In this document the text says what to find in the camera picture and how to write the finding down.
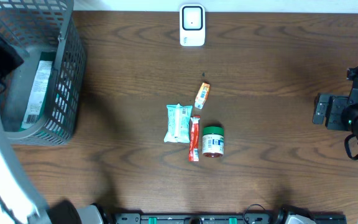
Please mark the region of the red stick sachet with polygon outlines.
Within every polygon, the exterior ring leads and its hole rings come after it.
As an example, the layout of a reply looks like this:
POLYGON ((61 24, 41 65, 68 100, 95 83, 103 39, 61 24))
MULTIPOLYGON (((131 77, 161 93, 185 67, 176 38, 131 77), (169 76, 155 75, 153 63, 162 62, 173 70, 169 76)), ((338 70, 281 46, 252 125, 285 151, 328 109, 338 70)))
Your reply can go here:
POLYGON ((191 117, 191 131, 190 131, 190 147, 189 157, 190 162, 198 162, 198 144, 199 144, 199 131, 200 131, 200 116, 195 115, 191 117))

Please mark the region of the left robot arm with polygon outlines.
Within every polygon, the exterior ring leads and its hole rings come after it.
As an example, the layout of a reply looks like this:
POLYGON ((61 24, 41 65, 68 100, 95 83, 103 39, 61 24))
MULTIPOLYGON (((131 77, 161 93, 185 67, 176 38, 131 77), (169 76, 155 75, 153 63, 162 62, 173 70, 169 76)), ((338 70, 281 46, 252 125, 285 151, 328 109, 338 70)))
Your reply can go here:
MULTIPOLYGON (((0 82, 23 64, 15 48, 0 38, 0 82)), ((0 117, 0 223, 106 223, 97 205, 76 208, 65 199, 49 206, 24 172, 8 142, 0 117)))

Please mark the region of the green lid jar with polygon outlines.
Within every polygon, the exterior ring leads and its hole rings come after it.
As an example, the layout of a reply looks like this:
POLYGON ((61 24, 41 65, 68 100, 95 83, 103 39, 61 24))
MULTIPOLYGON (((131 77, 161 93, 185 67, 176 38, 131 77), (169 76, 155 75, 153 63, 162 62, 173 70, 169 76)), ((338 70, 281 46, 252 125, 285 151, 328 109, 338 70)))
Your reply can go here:
POLYGON ((205 157, 224 155, 224 129, 220 126, 203 128, 202 153, 205 157))

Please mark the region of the orange small box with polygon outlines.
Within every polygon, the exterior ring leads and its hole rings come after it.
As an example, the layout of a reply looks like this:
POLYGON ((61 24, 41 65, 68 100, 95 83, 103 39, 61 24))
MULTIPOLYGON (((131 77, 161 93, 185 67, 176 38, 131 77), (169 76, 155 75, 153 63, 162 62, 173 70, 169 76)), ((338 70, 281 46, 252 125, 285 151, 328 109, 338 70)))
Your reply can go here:
POLYGON ((209 83, 202 83, 195 98, 195 108, 202 110, 210 91, 209 83))

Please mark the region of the teal snack packet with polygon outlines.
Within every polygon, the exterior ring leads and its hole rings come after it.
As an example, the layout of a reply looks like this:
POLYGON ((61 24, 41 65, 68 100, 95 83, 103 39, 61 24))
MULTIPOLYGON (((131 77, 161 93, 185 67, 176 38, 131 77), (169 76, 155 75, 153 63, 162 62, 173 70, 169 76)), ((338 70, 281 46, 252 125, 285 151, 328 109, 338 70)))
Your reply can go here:
POLYGON ((164 142, 189 143, 190 118, 193 107, 167 105, 168 128, 164 142))

